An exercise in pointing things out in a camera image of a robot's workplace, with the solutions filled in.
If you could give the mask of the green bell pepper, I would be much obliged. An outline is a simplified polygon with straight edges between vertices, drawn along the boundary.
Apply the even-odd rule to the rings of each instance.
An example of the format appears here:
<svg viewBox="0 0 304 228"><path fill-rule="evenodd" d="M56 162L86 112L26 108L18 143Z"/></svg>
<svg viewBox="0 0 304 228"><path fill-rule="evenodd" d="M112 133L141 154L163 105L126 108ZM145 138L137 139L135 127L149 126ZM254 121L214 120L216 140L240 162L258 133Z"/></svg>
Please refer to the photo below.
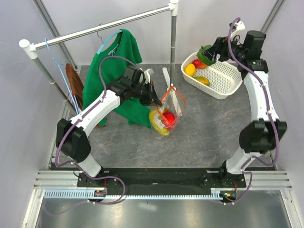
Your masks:
<svg viewBox="0 0 304 228"><path fill-rule="evenodd" d="M197 52L197 57L198 57L198 59L199 59L200 61L202 61L203 63L205 63L205 64L208 65L208 66L211 66L211 65L214 64L214 63L207 63L207 62L206 62L206 57L205 57L204 55L202 55L202 53L201 53L201 48L200 48L199 51Z"/></svg>

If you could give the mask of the clear zip top bag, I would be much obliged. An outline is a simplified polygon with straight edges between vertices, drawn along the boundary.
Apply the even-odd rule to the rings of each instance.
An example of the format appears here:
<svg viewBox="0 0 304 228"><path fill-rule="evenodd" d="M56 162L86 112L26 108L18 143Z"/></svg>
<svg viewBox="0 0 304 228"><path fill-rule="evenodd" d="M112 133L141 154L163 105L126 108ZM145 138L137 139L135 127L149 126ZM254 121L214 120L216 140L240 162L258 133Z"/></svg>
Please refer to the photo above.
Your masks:
<svg viewBox="0 0 304 228"><path fill-rule="evenodd" d="M157 107L152 110L157 110L161 119L163 120L163 113L166 111L170 111L174 114L175 120L171 126L166 127L167 130L172 131L178 124L180 117L183 115L183 111L186 106L185 98L176 90L176 88L171 84L168 88L167 92L161 99L162 107Z"/></svg>

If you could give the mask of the red apple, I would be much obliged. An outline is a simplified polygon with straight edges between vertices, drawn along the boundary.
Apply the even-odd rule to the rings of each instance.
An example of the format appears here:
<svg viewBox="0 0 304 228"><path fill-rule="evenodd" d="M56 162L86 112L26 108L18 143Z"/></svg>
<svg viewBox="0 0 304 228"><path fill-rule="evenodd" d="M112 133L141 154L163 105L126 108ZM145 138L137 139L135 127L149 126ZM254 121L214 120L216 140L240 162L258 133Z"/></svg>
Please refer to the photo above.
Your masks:
<svg viewBox="0 0 304 228"><path fill-rule="evenodd" d="M175 120L175 116L172 112L170 111L166 111L163 113L163 120L162 120L162 123L166 126L166 127L169 127L172 125L172 123L174 122Z"/></svg>

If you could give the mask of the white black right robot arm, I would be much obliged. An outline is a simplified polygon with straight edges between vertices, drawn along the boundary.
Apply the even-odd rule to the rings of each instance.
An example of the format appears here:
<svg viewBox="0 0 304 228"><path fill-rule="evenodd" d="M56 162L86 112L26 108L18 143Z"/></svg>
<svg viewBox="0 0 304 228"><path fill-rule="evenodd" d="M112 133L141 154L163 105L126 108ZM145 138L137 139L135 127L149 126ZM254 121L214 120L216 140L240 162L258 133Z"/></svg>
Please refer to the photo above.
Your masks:
<svg viewBox="0 0 304 228"><path fill-rule="evenodd" d="M230 186L240 179L246 167L258 160L265 166L274 166L280 153L279 142L287 130L280 121L272 103L268 85L267 62L261 58L266 34L256 30L246 33L239 44L235 36L218 37L213 45L201 47L198 59L208 66L229 59L237 63L250 101L251 122L239 134L239 148L225 161L218 174L218 183Z"/></svg>

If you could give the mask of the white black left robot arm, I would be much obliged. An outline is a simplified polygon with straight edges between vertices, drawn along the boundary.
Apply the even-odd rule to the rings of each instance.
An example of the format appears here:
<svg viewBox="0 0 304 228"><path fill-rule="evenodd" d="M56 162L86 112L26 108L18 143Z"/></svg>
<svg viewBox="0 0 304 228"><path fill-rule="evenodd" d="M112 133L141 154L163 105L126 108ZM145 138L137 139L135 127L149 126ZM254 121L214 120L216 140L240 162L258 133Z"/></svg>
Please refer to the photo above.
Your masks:
<svg viewBox="0 0 304 228"><path fill-rule="evenodd" d="M104 182L102 166L93 158L89 135L111 111L130 98L139 99L144 106L161 106L151 75L152 69L142 71L134 66L106 86L106 90L80 114L57 123L57 152L71 158L88 175L88 182L99 187Z"/></svg>

